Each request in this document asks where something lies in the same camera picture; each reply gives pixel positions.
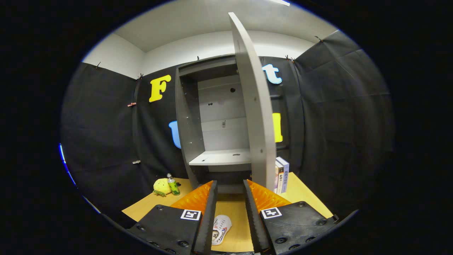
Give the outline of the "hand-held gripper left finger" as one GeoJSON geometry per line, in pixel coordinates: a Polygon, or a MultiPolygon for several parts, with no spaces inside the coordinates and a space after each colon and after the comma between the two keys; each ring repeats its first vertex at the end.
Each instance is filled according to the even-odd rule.
{"type": "Polygon", "coordinates": [[[140,243],[155,249],[152,255],[209,255],[217,202],[217,181],[202,200],[204,210],[155,205],[127,230],[140,243]]]}

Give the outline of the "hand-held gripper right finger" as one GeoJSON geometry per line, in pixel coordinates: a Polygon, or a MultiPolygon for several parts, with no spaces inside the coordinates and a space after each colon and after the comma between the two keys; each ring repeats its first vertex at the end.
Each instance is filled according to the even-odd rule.
{"type": "Polygon", "coordinates": [[[250,180],[243,181],[254,252],[294,255],[317,242],[338,224],[337,215],[322,216],[309,203],[281,203],[276,194],[250,180]]]}

